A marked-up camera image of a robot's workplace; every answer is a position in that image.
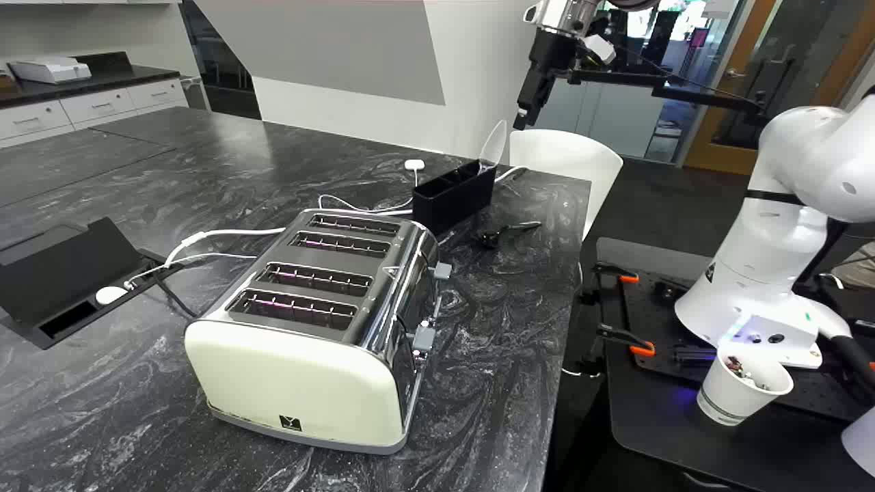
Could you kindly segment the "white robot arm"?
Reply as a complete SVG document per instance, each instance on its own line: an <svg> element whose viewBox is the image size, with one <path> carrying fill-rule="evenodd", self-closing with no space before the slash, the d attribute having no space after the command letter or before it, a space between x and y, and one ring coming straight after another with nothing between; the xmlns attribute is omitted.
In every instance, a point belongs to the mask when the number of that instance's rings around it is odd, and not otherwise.
<svg viewBox="0 0 875 492"><path fill-rule="evenodd" d="M720 426L740 426L788 396L794 370L820 370L828 340L863 387L872 359L851 324L795 281L828 244L828 225L875 218L875 97L854 111L794 108L772 117L738 217L693 287L673 305L676 320L714 347L698 389L698 410Z"/></svg>

